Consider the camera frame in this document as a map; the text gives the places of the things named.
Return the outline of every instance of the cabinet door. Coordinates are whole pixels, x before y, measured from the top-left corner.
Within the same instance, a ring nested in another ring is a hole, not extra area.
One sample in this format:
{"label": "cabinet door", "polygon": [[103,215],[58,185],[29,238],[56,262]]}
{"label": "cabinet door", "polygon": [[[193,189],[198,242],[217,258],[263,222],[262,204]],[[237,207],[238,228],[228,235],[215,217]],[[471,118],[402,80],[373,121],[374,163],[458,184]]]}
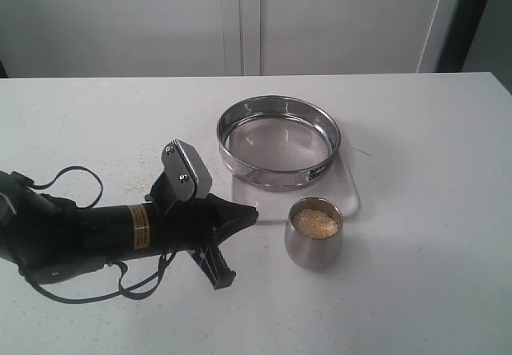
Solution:
{"label": "cabinet door", "polygon": [[455,3],[261,0],[261,74],[433,70]]}
{"label": "cabinet door", "polygon": [[238,0],[0,0],[11,77],[241,72]]}

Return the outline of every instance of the metal sieve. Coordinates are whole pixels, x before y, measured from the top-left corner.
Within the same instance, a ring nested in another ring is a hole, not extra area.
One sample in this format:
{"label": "metal sieve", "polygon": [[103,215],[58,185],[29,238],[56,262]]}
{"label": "metal sieve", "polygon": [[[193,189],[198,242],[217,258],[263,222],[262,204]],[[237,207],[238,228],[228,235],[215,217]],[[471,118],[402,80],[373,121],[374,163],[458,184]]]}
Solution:
{"label": "metal sieve", "polygon": [[338,152],[341,134],[323,110],[268,95],[232,105],[220,117],[222,159],[243,181],[269,190],[296,189],[319,179]]}

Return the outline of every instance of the transparent tray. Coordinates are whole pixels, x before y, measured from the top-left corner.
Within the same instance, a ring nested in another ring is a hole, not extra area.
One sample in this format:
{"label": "transparent tray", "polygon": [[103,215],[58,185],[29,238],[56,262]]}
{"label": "transparent tray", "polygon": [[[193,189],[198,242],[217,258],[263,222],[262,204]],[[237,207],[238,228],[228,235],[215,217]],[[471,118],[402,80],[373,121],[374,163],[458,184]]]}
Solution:
{"label": "transparent tray", "polygon": [[233,176],[232,199],[235,203],[256,207],[258,224],[286,221],[290,207],[303,197],[324,197],[340,209],[344,219],[350,220],[361,208],[361,199],[347,158],[350,146],[344,147],[324,176],[312,185],[293,191],[270,192]]}

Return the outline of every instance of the white table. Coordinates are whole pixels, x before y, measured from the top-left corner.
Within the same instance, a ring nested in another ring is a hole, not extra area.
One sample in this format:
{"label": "white table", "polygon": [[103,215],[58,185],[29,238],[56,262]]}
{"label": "white table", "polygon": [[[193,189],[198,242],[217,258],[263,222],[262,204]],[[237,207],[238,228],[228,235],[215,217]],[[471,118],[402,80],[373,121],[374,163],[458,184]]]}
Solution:
{"label": "white table", "polygon": [[[321,106],[366,152],[354,151],[362,209],[339,263],[300,269],[283,226],[261,225],[222,245],[229,289],[181,253],[145,301],[70,306],[0,261],[2,353],[512,353],[512,97],[490,74],[2,80],[0,170],[42,183],[80,164],[106,185],[100,205],[138,203],[181,138],[229,198],[215,124],[259,94]],[[96,191],[85,174],[50,189],[81,205]],[[132,261],[128,278],[155,266]],[[49,288],[85,297],[117,279],[107,268]]]}

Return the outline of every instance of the stainless steel cup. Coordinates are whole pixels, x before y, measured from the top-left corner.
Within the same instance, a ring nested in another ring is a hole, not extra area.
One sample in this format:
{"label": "stainless steel cup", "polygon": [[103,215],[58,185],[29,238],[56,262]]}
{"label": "stainless steel cup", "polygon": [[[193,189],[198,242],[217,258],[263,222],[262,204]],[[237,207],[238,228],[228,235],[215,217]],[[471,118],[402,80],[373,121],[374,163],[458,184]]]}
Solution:
{"label": "stainless steel cup", "polygon": [[[338,231],[325,238],[308,237],[295,229],[294,216],[302,209],[316,209],[326,213],[338,224]],[[305,269],[323,269],[338,257],[342,248],[343,216],[338,207],[320,197],[306,197],[292,205],[285,229],[286,252],[296,265]]]}

